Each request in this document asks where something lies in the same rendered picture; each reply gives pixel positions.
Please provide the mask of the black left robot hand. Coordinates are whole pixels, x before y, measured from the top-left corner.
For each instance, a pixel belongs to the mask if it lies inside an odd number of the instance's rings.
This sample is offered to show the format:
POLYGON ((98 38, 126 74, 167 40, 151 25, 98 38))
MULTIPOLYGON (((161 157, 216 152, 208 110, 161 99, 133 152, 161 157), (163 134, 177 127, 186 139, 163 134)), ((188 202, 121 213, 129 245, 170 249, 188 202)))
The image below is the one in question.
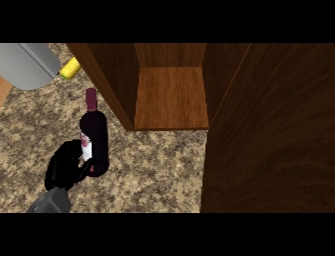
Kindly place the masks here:
POLYGON ((95 160, 89 158, 84 163, 80 163, 81 155, 81 141, 65 141, 49 161, 44 178, 46 190, 53 188, 70 190, 74 184, 84 180, 95 160))

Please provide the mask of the dark red wine bottle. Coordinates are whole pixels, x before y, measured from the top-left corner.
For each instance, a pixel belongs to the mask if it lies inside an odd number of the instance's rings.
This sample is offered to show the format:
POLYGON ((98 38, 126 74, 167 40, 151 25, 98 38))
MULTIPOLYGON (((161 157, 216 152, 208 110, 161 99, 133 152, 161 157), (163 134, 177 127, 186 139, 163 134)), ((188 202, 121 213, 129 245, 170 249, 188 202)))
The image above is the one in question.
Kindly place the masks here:
POLYGON ((86 90, 87 112, 80 119, 83 160, 93 159, 87 175, 99 177, 109 168, 106 116, 98 110, 96 89, 86 90))

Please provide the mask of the yellow corn cob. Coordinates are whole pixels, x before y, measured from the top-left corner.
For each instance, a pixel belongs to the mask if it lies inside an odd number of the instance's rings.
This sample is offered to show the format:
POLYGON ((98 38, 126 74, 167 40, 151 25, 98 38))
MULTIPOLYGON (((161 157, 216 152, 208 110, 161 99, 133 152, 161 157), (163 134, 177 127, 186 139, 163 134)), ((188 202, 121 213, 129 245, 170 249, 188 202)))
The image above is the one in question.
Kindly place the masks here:
POLYGON ((81 68, 81 65, 78 63, 78 60, 75 57, 72 57, 61 69, 61 76, 67 80, 70 80, 75 76, 77 72, 80 71, 80 68, 81 68))

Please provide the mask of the brown wooden cabinet door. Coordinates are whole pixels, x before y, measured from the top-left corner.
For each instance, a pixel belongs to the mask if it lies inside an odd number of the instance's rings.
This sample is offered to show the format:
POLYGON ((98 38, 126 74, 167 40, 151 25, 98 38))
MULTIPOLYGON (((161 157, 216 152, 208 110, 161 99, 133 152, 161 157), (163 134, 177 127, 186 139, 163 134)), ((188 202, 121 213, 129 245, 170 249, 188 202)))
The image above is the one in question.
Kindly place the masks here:
POLYGON ((335 212, 335 43, 253 44, 207 135, 205 212, 335 212))

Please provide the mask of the grey appliance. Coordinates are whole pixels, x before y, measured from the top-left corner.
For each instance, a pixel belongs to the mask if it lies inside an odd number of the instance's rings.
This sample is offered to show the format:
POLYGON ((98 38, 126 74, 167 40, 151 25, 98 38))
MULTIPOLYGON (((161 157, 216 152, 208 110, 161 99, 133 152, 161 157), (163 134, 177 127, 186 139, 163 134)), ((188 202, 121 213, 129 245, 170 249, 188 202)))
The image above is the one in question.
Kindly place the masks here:
POLYGON ((46 43, 0 43, 0 76, 18 89, 39 89, 56 78, 59 69, 46 43))

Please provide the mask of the brown wooden cabinet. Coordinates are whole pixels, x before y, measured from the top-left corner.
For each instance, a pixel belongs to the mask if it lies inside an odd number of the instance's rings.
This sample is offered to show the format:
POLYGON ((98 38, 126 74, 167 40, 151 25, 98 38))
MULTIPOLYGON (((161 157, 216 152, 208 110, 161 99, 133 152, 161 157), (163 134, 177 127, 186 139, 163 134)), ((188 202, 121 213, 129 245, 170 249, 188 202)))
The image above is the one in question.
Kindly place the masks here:
POLYGON ((129 131, 207 130, 247 55, 242 43, 71 43, 129 131))

